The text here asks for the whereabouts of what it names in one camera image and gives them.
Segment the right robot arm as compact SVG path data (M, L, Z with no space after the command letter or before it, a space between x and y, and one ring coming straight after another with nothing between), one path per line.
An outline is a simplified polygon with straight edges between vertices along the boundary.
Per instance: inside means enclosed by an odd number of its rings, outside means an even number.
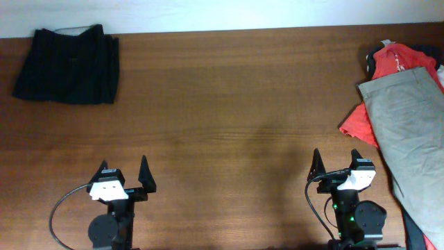
M359 199L359 193L371 186L375 175L372 160L363 158L356 149L351 151L349 167L332 172L326 171L320 151L314 149L305 186L305 198L311 211L330 236L326 249L376 249L377 243L383 239L386 210L374 201ZM330 196L328 201L332 202L337 236L334 236L309 198L309 187L312 183L318 183L317 193Z

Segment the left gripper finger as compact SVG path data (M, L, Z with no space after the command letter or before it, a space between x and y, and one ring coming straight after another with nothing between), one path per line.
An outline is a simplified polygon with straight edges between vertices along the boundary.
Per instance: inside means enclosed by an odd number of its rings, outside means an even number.
M149 169L148 161L145 155L142 156L138 181L142 184L142 187L146 193L155 193L157 191L157 185Z
M89 183L95 183L98 182L99 178L102 175L102 171L103 170L107 170L108 169L108 163L103 160L100 167L98 168L98 170L96 171L96 173L93 175L93 177L90 179Z

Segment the khaki shorts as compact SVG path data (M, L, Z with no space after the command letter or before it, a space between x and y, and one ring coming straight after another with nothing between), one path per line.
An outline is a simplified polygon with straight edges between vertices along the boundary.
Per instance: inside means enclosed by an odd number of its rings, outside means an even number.
M436 249L443 248L443 92L424 67L359 85L393 192Z

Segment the red printed t-shirt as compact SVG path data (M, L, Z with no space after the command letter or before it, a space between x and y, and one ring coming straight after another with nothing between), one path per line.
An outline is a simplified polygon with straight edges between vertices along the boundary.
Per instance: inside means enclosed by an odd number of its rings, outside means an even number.
M443 89L443 52L432 45L407 46L400 43L390 43L373 49L366 56L368 75L375 80L408 69L424 67L432 79ZM374 147L378 146L373 129L368 118L364 103L359 104L339 126L344 135L357 138Z

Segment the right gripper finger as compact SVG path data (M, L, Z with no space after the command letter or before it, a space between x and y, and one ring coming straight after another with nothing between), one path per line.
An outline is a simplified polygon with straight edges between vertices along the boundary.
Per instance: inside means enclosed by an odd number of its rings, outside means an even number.
M361 154L360 154L356 149L353 149L353 150L351 151L351 156L352 156L352 162L353 162L353 163L357 163L357 162L359 162L361 159L363 159L363 157L361 156Z
M319 176L323 176L325 173L326 170L321 158L320 151L318 150L318 148L315 148L311 167L307 176L307 181L312 181Z

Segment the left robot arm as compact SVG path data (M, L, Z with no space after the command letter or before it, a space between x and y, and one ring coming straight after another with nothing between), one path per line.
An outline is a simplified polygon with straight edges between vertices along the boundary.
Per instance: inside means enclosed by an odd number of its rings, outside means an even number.
M148 195L157 191L146 156L141 159L138 181L139 187L125 188L121 170L110 169L103 161L87 184L91 199L107 206L107 212L95 217L88 228L93 249L133 249L135 204L147 201Z

